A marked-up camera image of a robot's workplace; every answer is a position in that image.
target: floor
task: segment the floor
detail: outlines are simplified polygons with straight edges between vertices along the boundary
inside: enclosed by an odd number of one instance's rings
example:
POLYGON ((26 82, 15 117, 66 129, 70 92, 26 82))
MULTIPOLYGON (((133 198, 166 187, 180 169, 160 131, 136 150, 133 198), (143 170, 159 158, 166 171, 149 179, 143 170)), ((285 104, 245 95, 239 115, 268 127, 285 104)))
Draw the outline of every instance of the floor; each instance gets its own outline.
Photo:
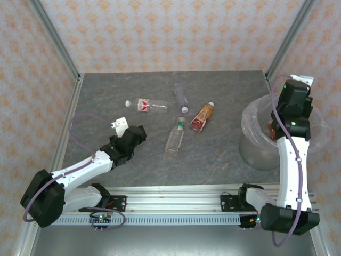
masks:
MULTIPOLYGON (((284 234, 276 234, 279 242, 284 234)), ((281 248, 271 232, 243 232, 238 226, 124 226, 94 232, 91 227, 39 229, 31 256, 316 256, 310 233, 292 237, 281 248)))
MULTIPOLYGON (((129 125, 144 126, 147 140, 136 147, 132 160, 84 186, 94 182, 105 187, 279 182, 278 170, 253 170, 238 150, 242 111, 267 93, 261 71, 85 74, 76 114, 94 113, 111 122, 124 116, 129 125), (175 103, 175 83, 183 85, 190 104, 185 115, 175 103), (169 111, 140 113, 125 107, 126 100, 140 97, 167 100, 169 111), (189 122, 209 101, 215 104, 210 122, 201 134, 190 131, 189 122), (178 156, 166 157, 169 133, 182 115, 188 122, 178 156)), ((80 141, 96 150, 114 134, 106 124, 91 117, 76 120, 72 130, 80 141)), ((63 167, 88 156, 69 140, 63 167)))

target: plastic bag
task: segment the plastic bag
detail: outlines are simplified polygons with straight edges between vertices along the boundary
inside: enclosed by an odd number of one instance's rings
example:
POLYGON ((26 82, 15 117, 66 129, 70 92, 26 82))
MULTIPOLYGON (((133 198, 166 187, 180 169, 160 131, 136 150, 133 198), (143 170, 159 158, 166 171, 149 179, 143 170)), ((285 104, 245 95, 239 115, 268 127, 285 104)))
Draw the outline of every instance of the plastic bag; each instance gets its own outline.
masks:
MULTIPOLYGON (((279 94, 276 94, 275 102, 278 102, 278 99, 279 94)), ((271 95, 268 94, 251 102, 241 114, 241 127, 244 135, 254 145, 270 152, 277 151, 277 142, 269 138, 268 123, 272 120, 271 112, 271 95)), ((313 107, 309 121, 311 138, 308 152, 314 153, 328 143, 331 137, 331 128, 324 121, 316 106, 313 107)))

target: wallpaper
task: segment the wallpaper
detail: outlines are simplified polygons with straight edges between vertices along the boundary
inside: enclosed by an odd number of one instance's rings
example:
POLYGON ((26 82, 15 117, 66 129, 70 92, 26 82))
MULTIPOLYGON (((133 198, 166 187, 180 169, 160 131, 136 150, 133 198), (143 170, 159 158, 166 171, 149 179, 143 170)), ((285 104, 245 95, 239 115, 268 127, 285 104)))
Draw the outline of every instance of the wallpaper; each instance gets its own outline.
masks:
POLYGON ((312 96, 332 127, 331 142, 308 159, 308 182, 329 222, 328 237, 341 252, 341 2, 318 0, 277 75, 315 78, 312 96))
POLYGON ((304 0, 42 0, 81 73, 267 70, 304 0))
POLYGON ((74 79, 27 0, 0 1, 0 251, 13 255, 20 199, 48 168, 74 79))

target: gray marble surface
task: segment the gray marble surface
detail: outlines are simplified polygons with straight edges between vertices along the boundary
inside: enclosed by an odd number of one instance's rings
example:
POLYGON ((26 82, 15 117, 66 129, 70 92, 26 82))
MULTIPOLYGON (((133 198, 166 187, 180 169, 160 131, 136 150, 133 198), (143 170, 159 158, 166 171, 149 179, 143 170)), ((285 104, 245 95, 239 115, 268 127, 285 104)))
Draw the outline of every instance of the gray marble surface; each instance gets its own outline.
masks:
MULTIPOLYGON (((125 165, 84 184, 99 182, 112 186, 171 186, 279 182, 279 171, 256 171, 239 155, 241 113, 255 99, 267 94, 261 71, 199 71, 162 73, 86 74, 76 113, 88 112, 114 122, 126 117, 129 125, 143 125, 147 140, 135 148, 125 165), (182 114, 173 95, 181 83, 190 104, 182 114), (169 102, 166 114, 140 113, 125 107, 134 98, 169 102), (204 104, 215 104, 210 122, 200 134, 189 130, 189 122, 204 104), (177 157, 164 155, 172 127, 183 115, 185 134, 177 157)), ((91 117, 74 122, 76 137, 98 150, 114 134, 107 124, 91 117)), ((63 167, 81 161, 89 153, 69 139, 63 167)))

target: trash bin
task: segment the trash bin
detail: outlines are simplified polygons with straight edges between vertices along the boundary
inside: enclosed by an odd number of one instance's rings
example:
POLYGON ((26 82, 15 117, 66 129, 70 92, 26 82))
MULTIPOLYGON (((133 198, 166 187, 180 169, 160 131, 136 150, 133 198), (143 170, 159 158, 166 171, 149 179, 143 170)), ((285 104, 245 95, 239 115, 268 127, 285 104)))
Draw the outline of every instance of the trash bin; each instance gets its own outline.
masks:
MULTIPOLYGON (((271 118, 271 95, 263 96, 250 103, 243 111, 241 127, 243 134, 239 142, 239 152, 243 160, 252 168, 269 171, 279 167, 279 151, 277 142, 270 139, 268 123, 271 118)), ((331 136, 331 128, 324 121, 317 107, 309 117, 310 146, 308 154, 323 148, 331 136)))

